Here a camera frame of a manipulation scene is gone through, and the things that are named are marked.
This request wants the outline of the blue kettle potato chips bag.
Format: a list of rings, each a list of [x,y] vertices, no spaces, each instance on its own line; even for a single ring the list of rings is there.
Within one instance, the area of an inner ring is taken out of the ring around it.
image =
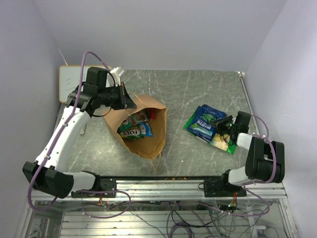
[[[225,112],[214,109],[206,104],[202,105],[202,109],[203,109],[203,113],[202,113],[201,119],[204,120],[205,122],[218,121],[227,117],[227,114]]]

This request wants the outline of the blue cookie snack pack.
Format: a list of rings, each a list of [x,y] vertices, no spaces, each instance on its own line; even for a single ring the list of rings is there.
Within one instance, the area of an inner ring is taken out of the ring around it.
[[[153,137],[152,129],[146,121],[139,123],[138,127],[142,136]]]

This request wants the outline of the green Fox's biscuit packet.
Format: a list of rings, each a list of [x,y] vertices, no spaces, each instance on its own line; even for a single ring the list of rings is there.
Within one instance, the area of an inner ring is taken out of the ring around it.
[[[118,134],[123,140],[136,140],[145,137],[138,125],[132,126],[125,130],[119,130]]]

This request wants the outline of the brown paper bag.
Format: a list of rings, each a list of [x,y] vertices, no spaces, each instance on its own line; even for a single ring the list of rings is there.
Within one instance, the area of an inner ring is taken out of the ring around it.
[[[131,154],[138,155],[149,160],[151,163],[156,157],[161,157],[166,144],[167,108],[147,94],[135,95],[133,101],[137,108],[127,110],[111,110],[104,120],[112,136]],[[156,117],[149,119],[149,125],[153,137],[145,137],[136,140],[124,140],[117,132],[122,122],[132,114],[144,109],[154,109]]]

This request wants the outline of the green cassava chips bag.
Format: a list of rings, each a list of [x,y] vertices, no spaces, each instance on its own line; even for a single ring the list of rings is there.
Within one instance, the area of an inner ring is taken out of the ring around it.
[[[211,143],[207,143],[215,148],[218,148],[220,150],[223,150],[225,152],[228,152],[229,154],[233,155],[235,150],[236,150],[236,146],[232,143],[232,141],[230,140],[230,136],[228,134],[225,134],[223,136],[220,136],[217,132],[215,134],[215,136],[213,137]]]

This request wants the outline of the blue Burts sea salt bag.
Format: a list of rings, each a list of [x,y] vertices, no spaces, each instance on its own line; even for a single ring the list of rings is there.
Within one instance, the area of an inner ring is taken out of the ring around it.
[[[211,143],[213,137],[216,134],[215,127],[202,120],[201,117],[196,121],[192,121],[191,117],[187,121],[185,129],[206,143]]]

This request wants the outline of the aluminium mounting rail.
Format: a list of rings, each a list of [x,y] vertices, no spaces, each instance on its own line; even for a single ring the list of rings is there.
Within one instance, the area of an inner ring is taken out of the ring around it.
[[[286,198],[282,184],[252,184],[245,189],[225,186],[219,177],[110,177],[73,173],[74,183],[57,182],[60,201],[170,201]]]

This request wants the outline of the green snack bar packet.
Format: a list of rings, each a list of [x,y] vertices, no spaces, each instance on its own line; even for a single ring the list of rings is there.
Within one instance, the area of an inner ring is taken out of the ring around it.
[[[139,124],[141,122],[147,122],[149,120],[149,115],[147,110],[144,109],[132,114],[130,118],[133,124]]]

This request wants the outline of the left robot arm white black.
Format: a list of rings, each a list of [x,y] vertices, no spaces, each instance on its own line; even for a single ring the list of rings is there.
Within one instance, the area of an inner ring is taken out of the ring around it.
[[[65,198],[79,190],[84,190],[90,197],[100,193],[99,175],[92,172],[67,173],[66,162],[80,131],[96,109],[100,106],[112,110],[136,108],[120,80],[123,73],[121,67],[111,71],[100,67],[88,68],[86,80],[69,94],[51,139],[35,161],[26,162],[22,168],[30,183],[30,192],[37,190],[58,198]]]

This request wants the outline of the blue white snack bag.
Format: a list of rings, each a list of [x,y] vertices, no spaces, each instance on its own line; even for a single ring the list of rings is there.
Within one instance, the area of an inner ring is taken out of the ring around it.
[[[203,114],[204,109],[202,106],[198,106],[194,112],[194,114],[192,115],[192,121],[196,121],[200,118],[200,116]]]

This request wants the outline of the red snack packet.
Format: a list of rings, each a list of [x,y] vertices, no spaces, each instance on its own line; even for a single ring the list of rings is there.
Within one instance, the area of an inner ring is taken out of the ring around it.
[[[156,119],[156,110],[154,108],[150,108],[150,116],[151,116],[151,119],[153,120]]]

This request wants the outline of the small whiteboard wooden frame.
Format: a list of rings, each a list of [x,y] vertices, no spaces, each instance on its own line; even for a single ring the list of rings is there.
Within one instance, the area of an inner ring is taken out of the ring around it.
[[[59,67],[59,101],[65,103],[68,95],[79,84],[80,65],[62,65]]]

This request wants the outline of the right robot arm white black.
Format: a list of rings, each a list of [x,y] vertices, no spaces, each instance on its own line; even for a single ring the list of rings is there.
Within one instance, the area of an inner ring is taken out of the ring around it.
[[[248,151],[245,166],[225,171],[215,182],[214,190],[224,196],[240,192],[254,183],[282,183],[285,177],[285,146],[265,135],[250,134],[249,123],[254,118],[239,111],[237,117],[227,116],[215,123],[219,135],[229,135],[233,145]]]

